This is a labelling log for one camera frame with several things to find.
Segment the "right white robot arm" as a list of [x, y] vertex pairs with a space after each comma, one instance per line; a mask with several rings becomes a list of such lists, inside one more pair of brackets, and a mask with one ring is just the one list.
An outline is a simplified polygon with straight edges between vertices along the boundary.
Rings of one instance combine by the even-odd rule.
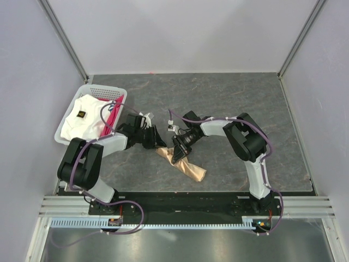
[[198, 117], [189, 111], [181, 117], [187, 126], [183, 134], [172, 137], [174, 145], [172, 164], [185, 158], [191, 151], [192, 145], [203, 137], [222, 136], [228, 139], [236, 156], [245, 164], [249, 179], [251, 211], [262, 215], [269, 209], [271, 187], [267, 178], [266, 158], [271, 151], [270, 141], [266, 134], [247, 113], [237, 117]]

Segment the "peach satin napkin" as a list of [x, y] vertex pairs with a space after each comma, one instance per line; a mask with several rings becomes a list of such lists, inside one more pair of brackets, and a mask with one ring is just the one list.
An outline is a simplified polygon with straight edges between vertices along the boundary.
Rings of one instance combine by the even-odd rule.
[[173, 167], [177, 168], [180, 172], [187, 175], [187, 177], [191, 178], [196, 182], [201, 182], [207, 170], [203, 169], [195, 164], [192, 164], [188, 161], [187, 157], [180, 159], [177, 163], [172, 164], [172, 158], [174, 157], [174, 148], [157, 148], [156, 153], [161, 157], [165, 158]]

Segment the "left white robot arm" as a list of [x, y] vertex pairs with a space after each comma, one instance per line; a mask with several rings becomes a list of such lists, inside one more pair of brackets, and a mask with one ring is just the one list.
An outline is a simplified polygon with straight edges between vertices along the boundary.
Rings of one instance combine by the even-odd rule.
[[87, 193], [101, 202], [101, 209], [108, 215], [119, 210], [117, 191], [100, 178], [102, 158], [125, 151], [136, 144], [152, 150], [166, 147], [151, 120], [153, 115], [128, 114], [125, 122], [109, 135], [86, 141], [73, 138], [57, 170], [57, 177], [68, 184], [71, 190]]

